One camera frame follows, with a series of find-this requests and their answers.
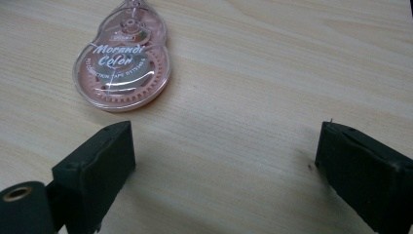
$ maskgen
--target clamp jaw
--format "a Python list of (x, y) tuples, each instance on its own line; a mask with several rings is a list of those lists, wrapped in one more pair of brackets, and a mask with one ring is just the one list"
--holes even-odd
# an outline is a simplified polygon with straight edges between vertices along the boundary
[(413, 160), (353, 128), (323, 122), (316, 166), (374, 231), (409, 232)]
[(52, 168), (45, 186), (29, 181), (0, 193), (0, 233), (92, 234), (135, 168), (131, 122), (107, 126)]

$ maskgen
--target correction tape dispenser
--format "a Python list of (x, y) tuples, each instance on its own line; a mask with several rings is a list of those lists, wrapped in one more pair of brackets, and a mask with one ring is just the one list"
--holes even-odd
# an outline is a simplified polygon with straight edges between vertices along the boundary
[(148, 103), (169, 79), (166, 41), (164, 20), (145, 1), (123, 2), (77, 58), (76, 89), (106, 111), (127, 111)]

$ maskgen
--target label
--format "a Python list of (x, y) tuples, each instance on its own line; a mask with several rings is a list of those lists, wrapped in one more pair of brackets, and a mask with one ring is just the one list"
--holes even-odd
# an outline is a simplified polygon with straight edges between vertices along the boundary
[(134, 41), (135, 39), (136, 39), (135, 36), (116, 35), (116, 36), (111, 36), (109, 41)]
[(94, 45), (90, 57), (84, 60), (89, 73), (95, 76), (105, 89), (136, 88), (149, 78), (149, 58), (144, 46), (111, 47)]

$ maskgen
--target wooden table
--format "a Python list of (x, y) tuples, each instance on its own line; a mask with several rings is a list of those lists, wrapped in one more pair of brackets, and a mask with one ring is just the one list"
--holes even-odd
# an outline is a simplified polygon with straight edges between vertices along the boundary
[(100, 233), (373, 233), (314, 160), (331, 118), (413, 157), (408, 0), (149, 3), (169, 27), (170, 81), (109, 113), (81, 98), (72, 67), (120, 2), (1, 1), (1, 189), (50, 182), (83, 141), (131, 120), (137, 170)]

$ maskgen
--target wood grain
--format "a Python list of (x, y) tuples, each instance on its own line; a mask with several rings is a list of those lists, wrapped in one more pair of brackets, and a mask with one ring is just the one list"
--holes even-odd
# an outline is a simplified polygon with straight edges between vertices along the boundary
[(149, 3), (169, 27), (171, 79), (117, 114), (82, 100), (71, 74), (119, 2), (0, 3), (0, 187), (48, 183), (128, 119), (137, 170), (100, 233), (373, 233), (313, 161), (331, 118), (413, 158), (409, 2)]

